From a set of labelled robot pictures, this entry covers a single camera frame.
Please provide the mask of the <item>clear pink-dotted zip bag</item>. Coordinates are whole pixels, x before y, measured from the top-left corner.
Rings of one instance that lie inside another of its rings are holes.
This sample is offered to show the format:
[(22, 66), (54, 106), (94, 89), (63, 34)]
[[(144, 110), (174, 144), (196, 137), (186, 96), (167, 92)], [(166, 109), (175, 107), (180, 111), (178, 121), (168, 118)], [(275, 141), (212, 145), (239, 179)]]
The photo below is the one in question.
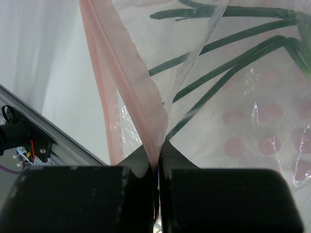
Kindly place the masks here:
[(201, 168), (280, 172), (311, 183), (308, 0), (81, 0), (104, 113), (96, 155), (165, 140)]

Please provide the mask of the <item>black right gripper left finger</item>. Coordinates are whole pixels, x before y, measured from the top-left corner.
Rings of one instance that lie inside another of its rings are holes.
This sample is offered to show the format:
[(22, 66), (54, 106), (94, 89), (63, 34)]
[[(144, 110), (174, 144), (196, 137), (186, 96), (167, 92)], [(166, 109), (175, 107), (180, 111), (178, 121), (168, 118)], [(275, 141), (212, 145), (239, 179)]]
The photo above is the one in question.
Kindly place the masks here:
[(116, 166), (33, 166), (0, 213), (3, 233), (151, 233), (153, 172), (144, 147)]

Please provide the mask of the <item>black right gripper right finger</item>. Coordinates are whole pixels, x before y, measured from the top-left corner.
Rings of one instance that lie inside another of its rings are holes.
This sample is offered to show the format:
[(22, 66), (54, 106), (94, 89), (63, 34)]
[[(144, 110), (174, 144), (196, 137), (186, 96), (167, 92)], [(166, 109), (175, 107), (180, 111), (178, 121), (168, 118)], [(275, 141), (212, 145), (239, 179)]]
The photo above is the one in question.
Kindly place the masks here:
[(159, 158), (165, 233), (301, 233), (287, 183), (270, 169), (199, 168), (170, 141)]

